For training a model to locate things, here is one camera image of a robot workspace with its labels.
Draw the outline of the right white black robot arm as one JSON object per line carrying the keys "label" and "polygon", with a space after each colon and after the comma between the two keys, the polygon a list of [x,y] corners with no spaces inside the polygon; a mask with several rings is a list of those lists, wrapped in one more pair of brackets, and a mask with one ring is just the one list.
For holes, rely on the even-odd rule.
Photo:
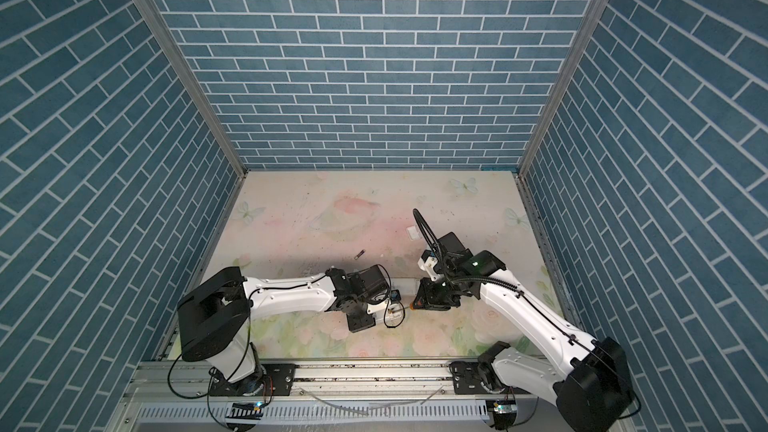
{"label": "right white black robot arm", "polygon": [[635,401],[626,353],[597,340],[535,297],[489,251],[477,254],[454,233],[430,238],[418,262],[426,272],[415,310],[445,311],[473,297],[517,327],[542,353],[526,355],[498,341],[477,359],[473,377],[490,393],[523,389],[555,405],[574,431],[607,431]]}

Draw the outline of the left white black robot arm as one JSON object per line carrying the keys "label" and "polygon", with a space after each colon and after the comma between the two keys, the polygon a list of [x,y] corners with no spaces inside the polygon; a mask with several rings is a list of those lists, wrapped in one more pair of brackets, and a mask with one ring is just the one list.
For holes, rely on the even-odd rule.
{"label": "left white black robot arm", "polygon": [[259,319],[294,312],[342,312],[348,331],[360,332],[384,322],[392,286],[374,265],[357,272],[337,268],[303,278],[246,277],[226,267],[177,306],[180,358],[206,361],[236,383],[260,372],[255,333]]}

